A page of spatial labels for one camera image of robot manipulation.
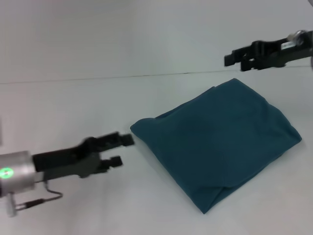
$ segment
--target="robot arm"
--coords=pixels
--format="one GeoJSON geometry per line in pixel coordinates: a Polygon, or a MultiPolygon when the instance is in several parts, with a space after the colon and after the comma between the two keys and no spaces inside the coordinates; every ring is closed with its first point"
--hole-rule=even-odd
{"type": "Polygon", "coordinates": [[[31,156],[27,151],[0,155],[0,196],[6,197],[7,211],[13,217],[17,211],[59,199],[62,193],[48,188],[48,180],[78,175],[86,178],[91,174],[107,172],[110,167],[123,165],[119,156],[102,160],[100,153],[119,146],[130,146],[134,140],[130,134],[112,133],[99,138],[90,137],[80,145],[31,156]],[[32,190],[35,183],[43,182],[48,192],[58,196],[16,204],[14,194],[32,190]]]}
{"type": "Polygon", "coordinates": [[[256,41],[248,47],[234,50],[224,57],[224,65],[241,63],[241,71],[264,70],[281,68],[289,61],[307,57],[313,57],[313,31],[300,30],[278,41],[256,41]]]}

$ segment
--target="blue towel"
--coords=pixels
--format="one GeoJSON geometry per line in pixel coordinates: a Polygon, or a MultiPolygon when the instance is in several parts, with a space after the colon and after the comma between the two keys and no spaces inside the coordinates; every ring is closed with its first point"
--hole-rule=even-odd
{"type": "Polygon", "coordinates": [[[301,141],[277,108],[237,79],[131,130],[203,213],[301,141]]]}

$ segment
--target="white background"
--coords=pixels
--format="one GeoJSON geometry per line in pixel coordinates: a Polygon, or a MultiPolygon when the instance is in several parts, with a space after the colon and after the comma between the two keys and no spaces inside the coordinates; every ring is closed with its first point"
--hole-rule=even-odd
{"type": "MultiPolygon", "coordinates": [[[[40,153],[128,133],[233,77],[279,108],[303,141],[203,215],[138,139],[107,174],[51,181],[63,199],[7,218],[10,235],[311,235],[313,72],[309,60],[239,72],[224,55],[312,29],[295,0],[0,1],[0,153],[40,153]]],[[[18,202],[49,197],[41,186],[18,202]]]]}

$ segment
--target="green led light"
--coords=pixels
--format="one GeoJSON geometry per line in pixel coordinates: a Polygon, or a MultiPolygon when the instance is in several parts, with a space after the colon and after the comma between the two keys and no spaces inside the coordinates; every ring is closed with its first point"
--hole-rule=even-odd
{"type": "Polygon", "coordinates": [[[14,175],[14,171],[9,167],[5,167],[0,170],[0,178],[2,179],[11,178],[13,175],[14,175]]]}

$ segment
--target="folded cloth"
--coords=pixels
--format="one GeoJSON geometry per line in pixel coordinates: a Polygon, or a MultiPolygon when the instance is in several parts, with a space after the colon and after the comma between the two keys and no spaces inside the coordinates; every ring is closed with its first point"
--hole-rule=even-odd
{"type": "Polygon", "coordinates": [[[301,141],[277,108],[237,79],[131,130],[203,213],[301,141]]]}

